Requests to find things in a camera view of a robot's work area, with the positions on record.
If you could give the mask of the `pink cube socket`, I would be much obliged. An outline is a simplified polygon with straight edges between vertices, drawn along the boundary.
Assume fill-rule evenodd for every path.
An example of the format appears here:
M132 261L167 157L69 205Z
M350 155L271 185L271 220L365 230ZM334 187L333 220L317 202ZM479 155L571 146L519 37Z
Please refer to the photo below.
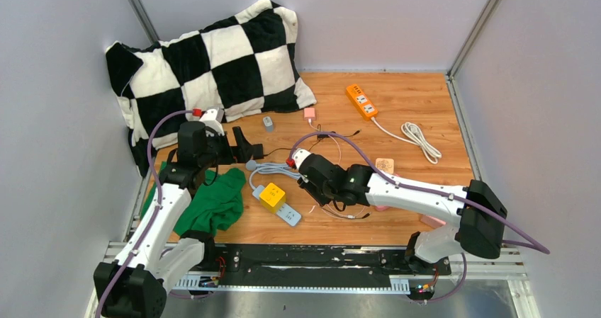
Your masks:
M420 217L420 221L434 229L443 227L446 224L445 221L437 219L435 217L428 216L428 215L422 215Z

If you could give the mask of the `orange power strip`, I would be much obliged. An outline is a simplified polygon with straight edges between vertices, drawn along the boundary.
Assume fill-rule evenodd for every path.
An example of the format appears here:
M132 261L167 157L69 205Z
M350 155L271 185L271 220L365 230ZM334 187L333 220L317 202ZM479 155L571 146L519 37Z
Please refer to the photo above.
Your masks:
M352 84L347 86L346 95L365 121L370 121L378 114L377 109L366 97L364 91L359 85Z

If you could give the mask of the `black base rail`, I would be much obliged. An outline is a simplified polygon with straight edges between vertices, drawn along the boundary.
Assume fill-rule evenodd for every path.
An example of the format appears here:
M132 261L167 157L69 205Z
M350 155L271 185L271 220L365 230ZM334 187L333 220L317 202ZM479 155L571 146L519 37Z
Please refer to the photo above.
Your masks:
M444 257L414 271L402 246L217 244L217 259L196 266L174 286L200 292L273 292L433 296L451 274Z

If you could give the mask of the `beige cube socket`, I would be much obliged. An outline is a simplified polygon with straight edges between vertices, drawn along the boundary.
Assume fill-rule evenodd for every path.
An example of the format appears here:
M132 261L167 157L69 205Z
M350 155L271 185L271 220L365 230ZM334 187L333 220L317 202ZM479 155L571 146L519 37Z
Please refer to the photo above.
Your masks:
M395 162L393 159L389 158L376 158L375 160L376 168L386 172L388 174L395 173Z

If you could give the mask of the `pink usb charger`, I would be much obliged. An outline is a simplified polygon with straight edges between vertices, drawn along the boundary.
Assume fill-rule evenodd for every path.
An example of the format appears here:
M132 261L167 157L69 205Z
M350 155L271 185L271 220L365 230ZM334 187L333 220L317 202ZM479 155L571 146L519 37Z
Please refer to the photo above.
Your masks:
M303 118L308 122L312 122L316 119L316 111L313 107L307 107L303 109Z

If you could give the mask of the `yellow cube socket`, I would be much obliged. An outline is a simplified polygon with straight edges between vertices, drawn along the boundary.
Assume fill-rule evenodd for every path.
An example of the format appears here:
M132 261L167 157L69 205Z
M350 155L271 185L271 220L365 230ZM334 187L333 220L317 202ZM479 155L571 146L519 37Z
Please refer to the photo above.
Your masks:
M269 183L259 192L259 202L270 213L275 214L286 202L286 192L275 183Z

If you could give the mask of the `light blue power strip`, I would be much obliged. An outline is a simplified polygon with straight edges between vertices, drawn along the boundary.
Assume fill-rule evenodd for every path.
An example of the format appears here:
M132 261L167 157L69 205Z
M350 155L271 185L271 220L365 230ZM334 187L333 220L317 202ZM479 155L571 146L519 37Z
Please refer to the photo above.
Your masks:
M259 194L264 190L263 185L257 186L252 195L259 200ZM276 212L275 215L281 218L284 222L286 222L291 227L295 227L301 220L302 215L294 210L288 203L284 203Z

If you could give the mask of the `black tp-link power adapter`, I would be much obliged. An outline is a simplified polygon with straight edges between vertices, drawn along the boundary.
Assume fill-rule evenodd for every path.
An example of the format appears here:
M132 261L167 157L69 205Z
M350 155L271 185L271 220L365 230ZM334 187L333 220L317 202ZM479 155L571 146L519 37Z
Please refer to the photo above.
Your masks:
M326 215L341 220L364 220L371 215L371 212L365 212L364 210L361 210L356 214L339 212L337 210L333 210L329 205L324 205L323 207L321 207L321 210Z

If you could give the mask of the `black white checkered pillow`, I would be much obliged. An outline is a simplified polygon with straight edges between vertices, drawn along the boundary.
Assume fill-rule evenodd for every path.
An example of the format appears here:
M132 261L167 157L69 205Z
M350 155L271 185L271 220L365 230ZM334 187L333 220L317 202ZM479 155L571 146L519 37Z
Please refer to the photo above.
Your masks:
M105 58L111 88L141 175L148 156L176 143L191 110L219 108L231 123L316 104L295 66L298 17L272 0L140 49L115 42Z

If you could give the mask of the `grey blue small charger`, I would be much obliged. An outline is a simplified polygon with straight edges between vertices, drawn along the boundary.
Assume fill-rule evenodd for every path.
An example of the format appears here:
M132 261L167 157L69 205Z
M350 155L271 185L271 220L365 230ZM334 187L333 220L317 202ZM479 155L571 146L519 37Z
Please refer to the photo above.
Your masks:
M274 122L271 119L271 117L269 117L269 116L263 117L262 118L262 122L263 122L265 130L267 132L273 132L274 131Z

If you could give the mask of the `green cloth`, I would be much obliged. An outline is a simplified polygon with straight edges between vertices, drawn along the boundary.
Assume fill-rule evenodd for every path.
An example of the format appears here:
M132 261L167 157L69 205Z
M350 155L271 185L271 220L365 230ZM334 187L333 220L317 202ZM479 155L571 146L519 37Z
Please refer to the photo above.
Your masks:
M202 185L181 214L172 230L179 236L189 230L215 236L218 230L229 229L242 216L242 189L247 183L244 172L231 168L223 174L216 174L209 169L206 178L209 181L215 178L216 181L210 186Z

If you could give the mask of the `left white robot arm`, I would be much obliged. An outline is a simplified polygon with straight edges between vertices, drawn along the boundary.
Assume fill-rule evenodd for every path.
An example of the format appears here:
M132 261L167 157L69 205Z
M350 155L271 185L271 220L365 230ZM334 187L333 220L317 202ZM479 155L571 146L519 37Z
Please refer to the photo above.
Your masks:
M209 120L182 124L178 147L155 174L155 194L145 216L125 247L94 271L99 298L96 317L160 317L167 296L194 266L212 269L217 251L210 233L189 230L170 251L164 248L176 222L206 182L206 170L245 163L262 148L251 144L240 127L232 129L230 145L219 123Z

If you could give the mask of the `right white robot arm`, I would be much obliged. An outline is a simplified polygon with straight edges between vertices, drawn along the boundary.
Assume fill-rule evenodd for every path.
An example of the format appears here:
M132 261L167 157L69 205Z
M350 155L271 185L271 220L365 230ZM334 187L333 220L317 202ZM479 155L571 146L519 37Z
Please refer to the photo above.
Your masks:
M490 187L472 180L467 187L414 181L353 164L343 169L319 154L299 149L288 163L297 168L299 186L321 205L328 203L400 208L435 217L444 225L411 235L404 255L413 273L424 273L440 259L463 252L483 259L500 256L507 211Z

